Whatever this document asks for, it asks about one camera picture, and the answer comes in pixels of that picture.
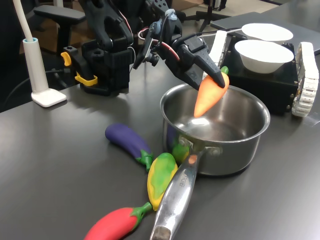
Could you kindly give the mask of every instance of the purple eggplant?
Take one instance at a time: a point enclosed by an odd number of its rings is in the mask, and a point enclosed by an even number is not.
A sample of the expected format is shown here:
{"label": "purple eggplant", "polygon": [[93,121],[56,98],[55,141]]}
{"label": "purple eggplant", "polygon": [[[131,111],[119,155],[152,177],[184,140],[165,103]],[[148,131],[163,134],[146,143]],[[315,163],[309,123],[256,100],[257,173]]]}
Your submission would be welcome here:
{"label": "purple eggplant", "polygon": [[130,153],[139,163],[144,164],[146,171],[149,172],[153,154],[146,142],[131,128],[122,123],[111,124],[105,129],[105,137]]}

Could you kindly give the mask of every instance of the white bowl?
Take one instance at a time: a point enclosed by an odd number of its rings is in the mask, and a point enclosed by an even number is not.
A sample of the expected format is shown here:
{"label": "white bowl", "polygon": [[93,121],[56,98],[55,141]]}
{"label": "white bowl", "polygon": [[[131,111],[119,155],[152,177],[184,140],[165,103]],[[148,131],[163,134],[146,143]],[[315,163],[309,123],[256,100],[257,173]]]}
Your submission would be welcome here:
{"label": "white bowl", "polygon": [[270,41],[242,40],[234,45],[243,65],[252,72],[270,74],[284,63],[294,59],[294,54],[284,46]]}
{"label": "white bowl", "polygon": [[250,23],[242,27],[247,38],[283,44],[294,37],[288,29],[270,23]]}

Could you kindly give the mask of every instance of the pot rim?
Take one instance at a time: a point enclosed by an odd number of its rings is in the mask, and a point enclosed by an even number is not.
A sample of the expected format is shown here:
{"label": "pot rim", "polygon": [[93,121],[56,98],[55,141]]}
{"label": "pot rim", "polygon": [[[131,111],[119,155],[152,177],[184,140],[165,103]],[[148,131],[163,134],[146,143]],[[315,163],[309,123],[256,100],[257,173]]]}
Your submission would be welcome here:
{"label": "pot rim", "polygon": [[246,90],[243,90],[239,87],[236,87],[236,86],[232,86],[232,85],[229,85],[229,88],[233,89],[233,90],[236,90],[238,92],[241,92],[243,94],[245,94],[246,96],[248,96],[249,98],[252,98],[253,100],[255,100],[260,106],[261,108],[263,109],[263,112],[264,112],[264,115],[265,115],[265,121],[264,121],[264,126],[263,128],[257,132],[255,135],[252,135],[250,137],[247,137],[247,138],[244,138],[244,139],[240,139],[240,140],[233,140],[233,141],[213,141],[213,140],[208,140],[208,139],[204,139],[204,138],[201,138],[201,137],[195,137],[195,136],[192,136],[191,134],[187,133],[186,131],[183,131],[181,130],[180,128],[178,128],[176,125],[174,125],[166,116],[165,114],[165,110],[164,110],[164,104],[165,104],[165,101],[166,101],[166,98],[168,98],[169,95],[173,94],[174,92],[176,92],[178,89],[181,89],[181,88],[185,88],[185,87],[190,87],[192,88],[191,86],[189,86],[187,83],[184,83],[184,84],[180,84],[180,85],[177,85],[177,86],[174,86],[172,87],[171,89],[169,89],[168,91],[166,91],[166,93],[161,97],[161,100],[160,100],[160,109],[161,109],[161,113],[162,113],[162,116],[163,118],[173,127],[175,128],[176,130],[180,131],[181,133],[185,134],[186,136],[190,137],[190,138],[193,138],[193,139],[198,139],[198,140],[201,140],[201,141],[205,141],[205,142],[209,142],[209,143],[241,143],[241,142],[246,142],[246,141],[249,141],[251,139],[254,139],[256,137],[259,137],[265,130],[267,130],[269,124],[270,124],[270,112],[268,110],[268,108],[266,107],[266,105],[259,99],[257,98],[255,95],[251,94],[250,92],[246,91]]}

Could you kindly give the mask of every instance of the red chili pepper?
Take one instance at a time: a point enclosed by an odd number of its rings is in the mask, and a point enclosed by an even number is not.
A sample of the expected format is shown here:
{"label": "red chili pepper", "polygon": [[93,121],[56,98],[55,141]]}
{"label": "red chili pepper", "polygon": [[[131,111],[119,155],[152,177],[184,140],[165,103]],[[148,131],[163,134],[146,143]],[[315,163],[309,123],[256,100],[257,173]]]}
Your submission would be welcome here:
{"label": "red chili pepper", "polygon": [[119,240],[133,231],[145,213],[152,209],[147,202],[141,207],[125,207],[101,218],[86,234],[84,240]]}

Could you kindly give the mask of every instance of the orange carrot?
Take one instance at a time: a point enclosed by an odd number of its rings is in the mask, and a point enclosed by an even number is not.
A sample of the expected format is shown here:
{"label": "orange carrot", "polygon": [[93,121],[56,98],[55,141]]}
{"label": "orange carrot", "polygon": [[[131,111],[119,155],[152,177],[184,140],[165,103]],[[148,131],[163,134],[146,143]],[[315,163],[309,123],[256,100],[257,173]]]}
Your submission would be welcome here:
{"label": "orange carrot", "polygon": [[221,73],[225,82],[224,88],[219,87],[209,75],[202,80],[194,107],[195,118],[199,118],[205,114],[226,93],[229,87],[229,77],[224,72]]}

